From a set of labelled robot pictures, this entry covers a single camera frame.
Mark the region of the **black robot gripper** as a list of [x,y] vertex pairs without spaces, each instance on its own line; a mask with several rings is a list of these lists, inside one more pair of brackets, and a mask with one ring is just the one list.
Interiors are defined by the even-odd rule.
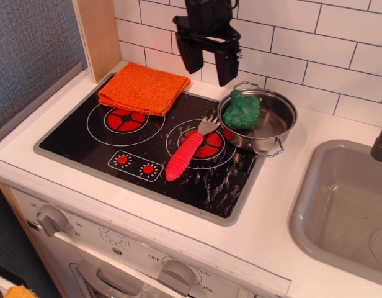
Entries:
[[220,86],[238,75],[241,35],[231,27],[238,2],[186,1],[185,16],[175,16],[177,46],[186,70],[193,74],[203,67],[202,50],[215,53]]

